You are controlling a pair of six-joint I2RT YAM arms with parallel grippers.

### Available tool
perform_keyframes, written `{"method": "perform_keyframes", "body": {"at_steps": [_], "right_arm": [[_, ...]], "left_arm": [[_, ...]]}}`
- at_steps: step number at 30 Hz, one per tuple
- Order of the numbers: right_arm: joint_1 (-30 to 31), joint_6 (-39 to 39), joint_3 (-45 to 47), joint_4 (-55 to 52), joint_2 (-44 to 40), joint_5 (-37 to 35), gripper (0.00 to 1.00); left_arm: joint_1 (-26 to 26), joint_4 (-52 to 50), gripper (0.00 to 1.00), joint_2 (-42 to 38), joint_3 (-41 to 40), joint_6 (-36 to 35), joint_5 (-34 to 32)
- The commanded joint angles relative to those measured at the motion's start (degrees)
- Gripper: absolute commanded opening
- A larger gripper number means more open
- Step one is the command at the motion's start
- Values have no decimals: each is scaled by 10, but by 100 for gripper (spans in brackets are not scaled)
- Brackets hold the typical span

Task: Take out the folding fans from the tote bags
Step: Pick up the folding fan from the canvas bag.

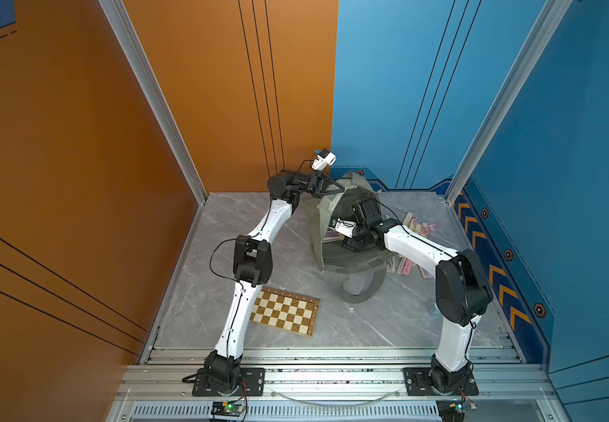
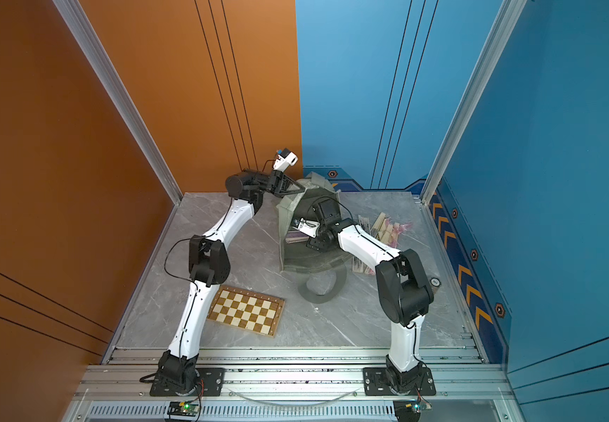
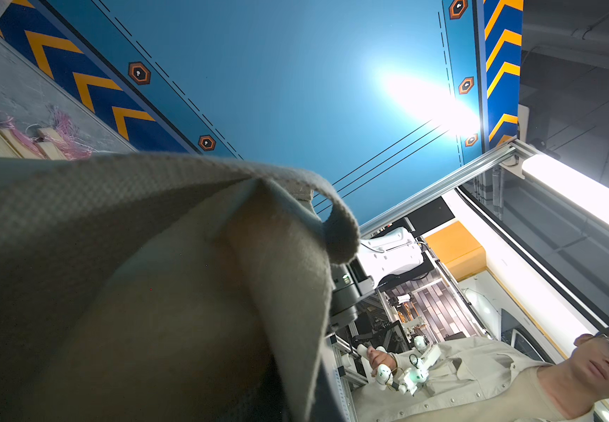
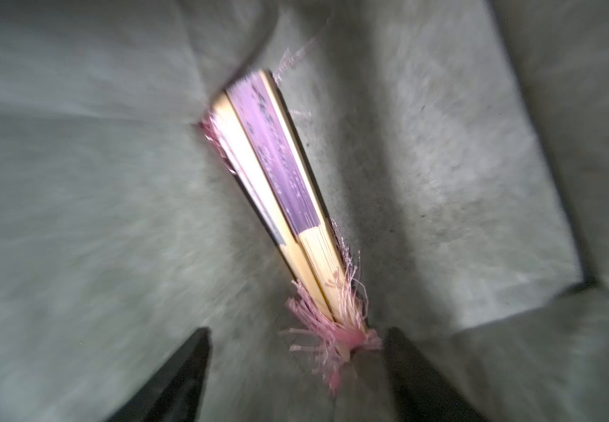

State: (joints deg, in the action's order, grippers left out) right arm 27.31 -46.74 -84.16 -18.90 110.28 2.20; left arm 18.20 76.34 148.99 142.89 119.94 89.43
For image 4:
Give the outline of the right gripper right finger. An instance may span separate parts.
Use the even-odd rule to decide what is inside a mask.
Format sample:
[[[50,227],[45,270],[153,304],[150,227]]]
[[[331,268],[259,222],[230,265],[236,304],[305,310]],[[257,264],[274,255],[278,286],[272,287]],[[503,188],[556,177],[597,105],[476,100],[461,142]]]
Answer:
[[[400,421],[486,420],[396,327],[383,339],[383,359]]]

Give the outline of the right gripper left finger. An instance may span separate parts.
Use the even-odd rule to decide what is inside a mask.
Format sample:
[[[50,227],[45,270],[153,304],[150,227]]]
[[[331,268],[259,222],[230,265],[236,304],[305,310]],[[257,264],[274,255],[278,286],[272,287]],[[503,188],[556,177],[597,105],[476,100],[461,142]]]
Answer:
[[[200,327],[109,421],[195,421],[202,404],[212,343]]]

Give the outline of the purple patterned folding fan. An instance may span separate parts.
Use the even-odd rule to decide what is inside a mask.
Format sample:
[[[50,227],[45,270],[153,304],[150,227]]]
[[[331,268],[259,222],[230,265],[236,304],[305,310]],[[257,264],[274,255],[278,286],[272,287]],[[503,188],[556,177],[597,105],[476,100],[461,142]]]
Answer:
[[[377,332],[366,324],[369,301],[358,274],[358,258],[335,222],[326,217],[325,203],[272,73],[255,71],[226,93],[274,195],[287,239],[300,254],[296,261],[307,272],[294,279],[297,294],[286,305],[303,325],[300,332],[319,343],[290,349],[313,353],[318,372],[335,394],[352,353],[382,347]]]

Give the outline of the olive green tote bag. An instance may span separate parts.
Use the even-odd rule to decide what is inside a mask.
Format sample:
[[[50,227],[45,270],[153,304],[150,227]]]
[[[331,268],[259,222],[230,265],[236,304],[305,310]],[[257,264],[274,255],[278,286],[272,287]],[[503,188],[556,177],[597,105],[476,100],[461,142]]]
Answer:
[[[271,69],[396,327],[490,421],[609,421],[609,1],[0,1],[0,421],[108,421],[196,329],[196,421],[330,397],[290,272],[199,128]]]

